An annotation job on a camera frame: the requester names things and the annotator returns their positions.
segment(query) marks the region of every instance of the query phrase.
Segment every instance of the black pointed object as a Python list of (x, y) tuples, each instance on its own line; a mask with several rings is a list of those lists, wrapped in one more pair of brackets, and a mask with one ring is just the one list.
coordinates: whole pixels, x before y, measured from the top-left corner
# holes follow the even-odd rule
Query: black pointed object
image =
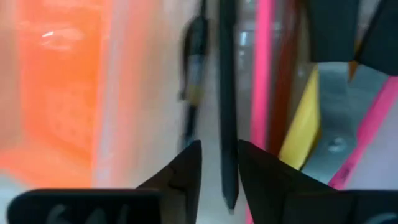
[(398, 1), (381, 0), (359, 48), (359, 63), (398, 75)]
[(239, 141), (239, 171), (254, 223), (398, 222), (398, 191), (337, 191)]
[(220, 0), (218, 7), (221, 178), (224, 199), (227, 207), (233, 210), (239, 193), (234, 50), (236, 0)]
[(250, 142), (239, 140), (238, 145), (239, 172), (254, 223), (280, 224), (288, 194), (334, 191)]
[(141, 184), (138, 189), (156, 189), (163, 224), (195, 224), (201, 186), (202, 149), (193, 141), (161, 171)]

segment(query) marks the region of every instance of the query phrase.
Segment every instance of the blurry background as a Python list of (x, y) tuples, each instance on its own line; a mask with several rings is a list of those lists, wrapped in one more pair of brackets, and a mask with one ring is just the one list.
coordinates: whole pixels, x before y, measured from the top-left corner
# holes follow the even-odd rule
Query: blurry background
[[(298, 0), (275, 2), (272, 87), (281, 39), (291, 30), (284, 26), (290, 22), (282, 21), (290, 1)], [(362, 2), (359, 38), (377, 0)], [(183, 102), (178, 101), (182, 34), (198, 3), (0, 2), (0, 212), (15, 194), (33, 187), (135, 187), (174, 158), (183, 117)], [(239, 138), (249, 140), (256, 2), (241, 0), (239, 5)], [(234, 215), (221, 193), (217, 1), (209, 1), (208, 7), (211, 54), (197, 130), (203, 146), (197, 223), (244, 223), (243, 190)], [(301, 17), (286, 127), (311, 70)], [(349, 188), (398, 188), (397, 128), (396, 104)]]

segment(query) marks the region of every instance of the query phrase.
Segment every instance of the pink strip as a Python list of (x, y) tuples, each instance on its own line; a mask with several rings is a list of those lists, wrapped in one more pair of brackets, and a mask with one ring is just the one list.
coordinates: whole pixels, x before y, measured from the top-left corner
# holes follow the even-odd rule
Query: pink strip
[(398, 77), (390, 77), (384, 84), (382, 90), (373, 102), (372, 107), (366, 113), (365, 118), (359, 126), (357, 138), (358, 145), (356, 149), (346, 160), (344, 165), (330, 180), (329, 186), (335, 189), (344, 189), (345, 184), (353, 175), (353, 171), (361, 160), (366, 148), (373, 142), (377, 131), (379, 130), (388, 111), (394, 104), (398, 96)]
[[(273, 6), (273, 0), (258, 0), (256, 12), (251, 142), (263, 150), (266, 150), (267, 141)], [(246, 223), (253, 223), (249, 207), (247, 208)]]

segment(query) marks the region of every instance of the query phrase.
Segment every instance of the screw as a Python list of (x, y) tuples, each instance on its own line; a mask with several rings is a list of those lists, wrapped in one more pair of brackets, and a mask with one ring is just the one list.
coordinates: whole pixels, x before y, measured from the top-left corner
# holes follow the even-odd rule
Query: screw
[(304, 69), (302, 67), (300, 67), (298, 69), (298, 77), (302, 78), (302, 77), (304, 77), (304, 75), (305, 75)]
[(346, 149), (347, 143), (343, 138), (337, 137), (330, 141), (328, 146), (330, 152), (341, 152)]

